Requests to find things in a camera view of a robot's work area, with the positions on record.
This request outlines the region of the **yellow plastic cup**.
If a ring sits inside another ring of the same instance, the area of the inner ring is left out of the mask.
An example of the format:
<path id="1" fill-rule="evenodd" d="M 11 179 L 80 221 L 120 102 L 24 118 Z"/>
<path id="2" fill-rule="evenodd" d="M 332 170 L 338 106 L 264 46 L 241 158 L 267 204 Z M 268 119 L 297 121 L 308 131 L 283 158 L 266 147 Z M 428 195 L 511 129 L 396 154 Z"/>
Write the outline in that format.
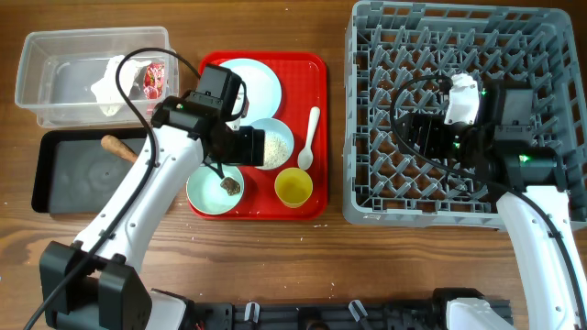
<path id="1" fill-rule="evenodd" d="M 302 206 L 313 193 L 313 180 L 310 175 L 299 168 L 282 170 L 274 181 L 274 191 L 280 201 L 287 207 Z"/>

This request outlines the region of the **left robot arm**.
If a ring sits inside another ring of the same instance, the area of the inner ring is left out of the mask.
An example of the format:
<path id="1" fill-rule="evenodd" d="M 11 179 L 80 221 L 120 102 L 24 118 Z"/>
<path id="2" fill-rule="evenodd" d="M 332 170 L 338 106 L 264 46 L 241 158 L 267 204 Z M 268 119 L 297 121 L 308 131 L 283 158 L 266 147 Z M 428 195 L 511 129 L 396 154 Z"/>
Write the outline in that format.
<path id="1" fill-rule="evenodd" d="M 70 245 L 50 243 L 39 271 L 43 316 L 55 329 L 188 329 L 194 302 L 147 290 L 139 272 L 176 193 L 201 163 L 258 166 L 264 133 L 229 127 L 246 90 L 233 71 L 209 64 L 195 90 L 158 104 L 138 156 L 99 215 Z"/>

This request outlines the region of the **white rice pile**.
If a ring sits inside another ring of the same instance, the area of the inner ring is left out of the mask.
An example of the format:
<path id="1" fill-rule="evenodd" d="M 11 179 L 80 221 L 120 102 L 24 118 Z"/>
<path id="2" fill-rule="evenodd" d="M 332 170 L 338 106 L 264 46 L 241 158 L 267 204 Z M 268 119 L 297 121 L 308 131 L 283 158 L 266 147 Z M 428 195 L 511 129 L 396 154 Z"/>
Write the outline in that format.
<path id="1" fill-rule="evenodd" d="M 265 135 L 264 163 L 268 170 L 276 169 L 289 158 L 286 141 L 278 134 L 267 132 Z"/>

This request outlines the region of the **white napkin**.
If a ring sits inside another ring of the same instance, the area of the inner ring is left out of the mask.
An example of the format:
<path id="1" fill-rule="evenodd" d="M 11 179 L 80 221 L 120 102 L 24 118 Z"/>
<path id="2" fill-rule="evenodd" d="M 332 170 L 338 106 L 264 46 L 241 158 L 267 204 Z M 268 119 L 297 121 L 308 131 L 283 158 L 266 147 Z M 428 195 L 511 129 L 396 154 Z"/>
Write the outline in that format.
<path id="1" fill-rule="evenodd" d="M 106 116 L 114 116 L 122 107 L 124 99 L 117 89 L 116 70 L 124 55 L 111 58 L 106 64 L 104 76 L 91 86 L 100 110 Z M 133 86 L 137 84 L 138 74 L 148 67 L 151 60 L 127 60 L 119 73 L 119 84 L 124 94 L 129 97 Z"/>

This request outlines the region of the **red snack wrapper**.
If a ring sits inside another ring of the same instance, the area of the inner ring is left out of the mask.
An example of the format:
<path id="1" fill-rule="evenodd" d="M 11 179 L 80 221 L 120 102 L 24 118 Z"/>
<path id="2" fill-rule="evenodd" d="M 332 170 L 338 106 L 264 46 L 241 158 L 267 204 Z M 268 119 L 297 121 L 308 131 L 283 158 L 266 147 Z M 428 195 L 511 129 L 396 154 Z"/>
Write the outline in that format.
<path id="1" fill-rule="evenodd" d="M 145 72 L 143 93 L 148 99 L 157 99 L 163 92 L 165 66 L 163 63 L 151 63 Z"/>

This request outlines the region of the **light blue rice bowl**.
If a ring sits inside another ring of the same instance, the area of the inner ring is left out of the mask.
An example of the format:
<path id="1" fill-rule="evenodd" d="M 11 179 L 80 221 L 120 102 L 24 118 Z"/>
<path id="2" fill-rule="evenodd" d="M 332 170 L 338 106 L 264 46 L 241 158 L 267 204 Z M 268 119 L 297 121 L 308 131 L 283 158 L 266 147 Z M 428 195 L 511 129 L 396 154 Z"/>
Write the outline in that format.
<path id="1" fill-rule="evenodd" d="M 262 118 L 251 124 L 265 132 L 263 164 L 259 170 L 275 170 L 286 163 L 294 151 L 294 135 L 284 122 L 275 118 Z"/>

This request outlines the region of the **mint green bowl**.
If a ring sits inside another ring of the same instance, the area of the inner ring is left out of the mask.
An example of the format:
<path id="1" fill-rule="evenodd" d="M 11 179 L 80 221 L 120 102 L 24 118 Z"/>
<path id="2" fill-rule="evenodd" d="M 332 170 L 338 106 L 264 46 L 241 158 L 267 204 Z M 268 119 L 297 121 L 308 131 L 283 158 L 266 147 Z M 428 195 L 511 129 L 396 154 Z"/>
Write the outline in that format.
<path id="1" fill-rule="evenodd" d="M 244 194 L 244 177 L 238 167 L 224 166 L 224 174 L 239 183 L 240 192 L 229 195 L 221 187 L 222 180 L 206 166 L 200 167 L 186 183 L 187 198 L 192 207 L 204 215 L 221 215 L 237 206 Z"/>

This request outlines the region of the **dark brown food scrap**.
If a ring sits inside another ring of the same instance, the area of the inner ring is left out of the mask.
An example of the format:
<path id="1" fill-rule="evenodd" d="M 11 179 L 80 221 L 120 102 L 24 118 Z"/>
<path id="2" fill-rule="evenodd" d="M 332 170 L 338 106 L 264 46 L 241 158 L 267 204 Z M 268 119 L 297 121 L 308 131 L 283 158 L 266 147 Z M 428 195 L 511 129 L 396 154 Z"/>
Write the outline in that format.
<path id="1" fill-rule="evenodd" d="M 241 184 L 232 177 L 225 177 L 220 182 L 220 187 L 226 191 L 228 196 L 240 194 Z"/>

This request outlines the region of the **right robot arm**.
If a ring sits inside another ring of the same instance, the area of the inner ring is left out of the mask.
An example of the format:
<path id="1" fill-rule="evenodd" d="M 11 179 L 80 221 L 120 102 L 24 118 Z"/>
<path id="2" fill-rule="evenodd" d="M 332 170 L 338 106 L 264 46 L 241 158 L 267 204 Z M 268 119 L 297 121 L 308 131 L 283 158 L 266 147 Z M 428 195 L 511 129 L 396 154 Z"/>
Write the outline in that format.
<path id="1" fill-rule="evenodd" d="M 561 156 L 533 144 L 533 92 L 502 81 L 444 88 L 443 115 L 390 113 L 401 151 L 435 167 L 443 159 L 486 185 L 512 242 L 523 283 L 528 321 L 535 329 L 586 326 L 586 276 L 570 227 L 570 198 Z"/>

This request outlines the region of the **brown bread stick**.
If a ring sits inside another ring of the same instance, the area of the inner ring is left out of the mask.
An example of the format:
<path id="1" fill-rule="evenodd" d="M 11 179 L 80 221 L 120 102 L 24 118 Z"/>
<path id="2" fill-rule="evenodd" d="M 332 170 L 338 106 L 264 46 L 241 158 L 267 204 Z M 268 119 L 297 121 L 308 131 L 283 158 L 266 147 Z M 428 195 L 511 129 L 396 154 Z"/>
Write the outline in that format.
<path id="1" fill-rule="evenodd" d="M 104 150 L 131 163 L 136 162 L 138 159 L 138 155 L 117 137 L 111 135 L 102 137 L 101 146 Z"/>

